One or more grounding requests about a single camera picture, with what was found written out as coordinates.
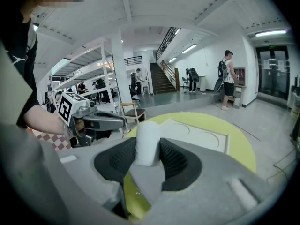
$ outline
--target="stair railing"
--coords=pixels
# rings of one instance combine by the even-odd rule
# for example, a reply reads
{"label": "stair railing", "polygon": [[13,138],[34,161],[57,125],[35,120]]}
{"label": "stair railing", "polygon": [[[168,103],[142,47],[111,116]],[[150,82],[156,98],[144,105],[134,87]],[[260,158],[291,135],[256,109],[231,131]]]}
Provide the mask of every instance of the stair railing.
{"label": "stair railing", "polygon": [[173,84],[173,86],[176,88],[176,90],[180,91],[180,82],[179,82],[179,72],[178,68],[175,68],[175,71],[173,71],[169,65],[165,63],[164,60],[160,63],[162,70],[164,74],[167,76],[167,78],[170,80],[170,82]]}

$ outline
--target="chair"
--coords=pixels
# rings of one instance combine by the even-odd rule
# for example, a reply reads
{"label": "chair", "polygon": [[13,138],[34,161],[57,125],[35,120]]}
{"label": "chair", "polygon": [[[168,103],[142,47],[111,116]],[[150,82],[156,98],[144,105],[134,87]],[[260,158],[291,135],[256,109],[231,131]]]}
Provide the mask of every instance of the chair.
{"label": "chair", "polygon": [[187,89],[188,89],[189,80],[186,79],[185,77],[182,77],[182,81],[183,81],[183,88],[184,88],[184,84],[187,84]]}
{"label": "chair", "polygon": [[[125,118],[126,121],[126,128],[128,130],[127,127],[127,118],[129,119],[136,119],[137,124],[139,124],[139,118],[142,117],[142,115],[144,115],[145,120],[146,120],[146,110],[145,109],[137,109],[135,106],[135,103],[120,103],[120,110],[122,112],[122,116]],[[126,106],[133,106],[133,109],[129,110],[128,112],[124,113],[124,109],[123,107]]]}

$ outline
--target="sneaker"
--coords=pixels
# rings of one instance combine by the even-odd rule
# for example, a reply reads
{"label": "sneaker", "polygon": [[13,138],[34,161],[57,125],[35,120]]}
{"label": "sneaker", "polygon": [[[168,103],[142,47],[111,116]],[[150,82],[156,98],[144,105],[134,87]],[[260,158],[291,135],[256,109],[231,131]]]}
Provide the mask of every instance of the sneaker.
{"label": "sneaker", "polygon": [[226,111],[229,110],[229,108],[226,107],[226,106],[222,106],[221,109],[222,109],[222,110],[226,110]]}

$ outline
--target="door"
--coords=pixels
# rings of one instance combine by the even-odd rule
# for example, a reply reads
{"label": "door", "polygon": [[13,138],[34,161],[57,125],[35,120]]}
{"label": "door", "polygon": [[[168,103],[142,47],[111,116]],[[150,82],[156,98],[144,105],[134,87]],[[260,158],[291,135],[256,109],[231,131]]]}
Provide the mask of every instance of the door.
{"label": "door", "polygon": [[290,64],[286,46],[257,48],[259,67],[258,91],[287,100]]}

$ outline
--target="ceiling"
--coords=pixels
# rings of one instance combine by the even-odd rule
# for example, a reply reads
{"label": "ceiling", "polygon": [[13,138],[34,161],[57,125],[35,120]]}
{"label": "ceiling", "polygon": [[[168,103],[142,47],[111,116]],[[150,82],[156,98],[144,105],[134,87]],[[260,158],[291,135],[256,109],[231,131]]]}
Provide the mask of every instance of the ceiling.
{"label": "ceiling", "polygon": [[33,17],[39,24],[34,73],[38,82],[62,58],[98,45],[102,36],[109,54],[109,34],[117,29],[123,47],[138,50],[159,45],[170,27],[191,30],[188,44],[189,39],[217,35],[232,21],[253,30],[280,20],[283,16],[268,0],[85,0],[66,7],[40,7]]}

